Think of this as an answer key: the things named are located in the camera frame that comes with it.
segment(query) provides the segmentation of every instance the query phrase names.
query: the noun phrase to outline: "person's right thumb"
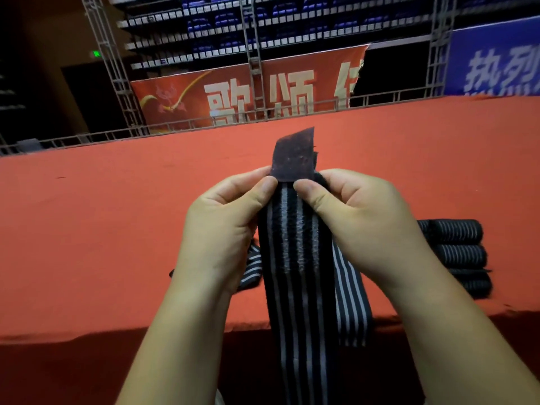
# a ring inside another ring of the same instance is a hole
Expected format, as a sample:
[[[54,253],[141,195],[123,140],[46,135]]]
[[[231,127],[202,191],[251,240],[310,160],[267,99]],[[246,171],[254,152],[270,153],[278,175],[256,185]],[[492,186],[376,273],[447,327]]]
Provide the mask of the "person's right thumb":
[[[332,225],[335,213],[345,207],[337,197],[313,180],[297,180],[294,182],[294,190],[328,226]]]

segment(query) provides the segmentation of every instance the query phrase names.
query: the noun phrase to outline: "person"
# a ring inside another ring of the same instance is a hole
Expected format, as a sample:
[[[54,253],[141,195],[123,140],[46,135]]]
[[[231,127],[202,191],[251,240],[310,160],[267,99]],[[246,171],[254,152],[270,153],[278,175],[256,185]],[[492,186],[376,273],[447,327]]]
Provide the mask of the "person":
[[[139,348],[118,405],[214,403],[225,318],[245,270],[257,212],[278,182],[269,167],[231,176],[191,205],[171,285]],[[395,187],[323,170],[298,195],[401,316],[429,405],[540,403],[534,375],[449,274]]]

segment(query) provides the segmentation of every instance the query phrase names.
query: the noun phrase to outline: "finger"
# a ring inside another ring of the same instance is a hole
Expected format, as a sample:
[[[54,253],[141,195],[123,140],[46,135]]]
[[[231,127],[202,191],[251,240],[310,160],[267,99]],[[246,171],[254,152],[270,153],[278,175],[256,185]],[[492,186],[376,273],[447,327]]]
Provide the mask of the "finger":
[[[332,216],[335,215],[335,212],[347,207],[332,193],[313,180],[297,180],[294,182],[294,190],[330,228],[332,226]]]
[[[347,203],[358,190],[368,186],[373,179],[377,179],[373,176],[345,169],[328,169],[322,170],[320,173],[328,182],[330,191],[339,197],[343,203]]]
[[[263,177],[269,175],[270,169],[271,166],[265,166],[251,172],[230,176],[206,191],[201,197],[220,204],[230,203],[251,190]]]
[[[252,222],[260,209],[266,206],[277,186],[278,180],[275,177],[263,177],[250,191],[231,203],[237,211],[238,224],[245,226]]]

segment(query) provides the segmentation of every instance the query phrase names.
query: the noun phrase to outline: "metal railing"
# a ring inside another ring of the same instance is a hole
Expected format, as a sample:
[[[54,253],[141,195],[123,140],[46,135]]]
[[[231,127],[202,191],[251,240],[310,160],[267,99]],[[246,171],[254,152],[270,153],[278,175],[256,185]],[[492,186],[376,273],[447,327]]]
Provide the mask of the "metal railing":
[[[96,145],[98,143],[111,142],[115,140],[126,140],[126,139],[142,139],[149,136],[158,136],[158,135],[167,135],[171,133],[181,133],[181,132],[190,132],[190,131],[199,131],[202,129],[212,129],[216,127],[223,126],[232,126],[232,125],[242,125],[245,123],[258,123],[258,122],[268,122],[281,119],[296,118],[299,116],[308,116],[308,115],[319,115],[324,113],[333,113],[333,112],[343,112],[351,111],[354,109],[361,109],[367,107],[391,105],[397,102],[410,102],[425,100],[431,98],[438,98],[438,96],[433,96],[433,88],[441,87],[440,84],[435,84],[426,87],[419,88],[409,88],[409,89],[400,89],[398,91],[389,91],[389,92],[379,92],[375,94],[351,96],[349,100],[349,108],[340,109],[339,108],[339,98],[324,100],[314,102],[312,104],[305,103],[303,107],[299,105],[289,105],[281,107],[283,109],[290,109],[292,115],[284,117],[267,117],[266,119],[257,119],[257,112],[260,112],[261,109],[253,109],[251,111],[246,111],[242,113],[243,119],[248,119],[247,121],[239,121],[239,114],[235,114],[235,122],[229,123],[227,125],[217,125],[217,119],[221,119],[221,116],[213,117],[208,116],[204,118],[194,118],[188,120],[180,120],[173,122],[164,122],[157,123],[154,125],[146,126],[149,134],[140,136],[137,133],[138,128],[125,128],[125,129],[115,129],[107,130],[104,132],[94,132],[94,133],[83,133],[74,136],[64,136],[61,138],[52,138],[52,139],[43,139],[38,142],[41,145],[42,150],[51,150],[51,149],[61,149],[67,147],[77,147],[77,146],[87,146],[87,145]],[[324,105],[326,107],[333,104],[333,107],[330,109],[323,109],[315,111],[313,113],[308,113],[308,105],[313,105],[314,108]],[[274,108],[265,108],[267,114],[274,111]],[[197,126],[202,122],[206,123],[205,126]],[[20,144],[14,145],[1,145],[0,146],[0,156],[12,156],[26,153],[24,149],[21,148]]]

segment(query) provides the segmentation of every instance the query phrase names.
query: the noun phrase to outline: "red banner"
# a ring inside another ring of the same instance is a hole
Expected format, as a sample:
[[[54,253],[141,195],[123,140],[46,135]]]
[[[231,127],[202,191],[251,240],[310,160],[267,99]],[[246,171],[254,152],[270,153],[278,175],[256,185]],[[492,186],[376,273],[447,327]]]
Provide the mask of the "red banner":
[[[345,109],[367,45],[263,61],[268,116]],[[248,64],[131,83],[153,132],[255,120]]]

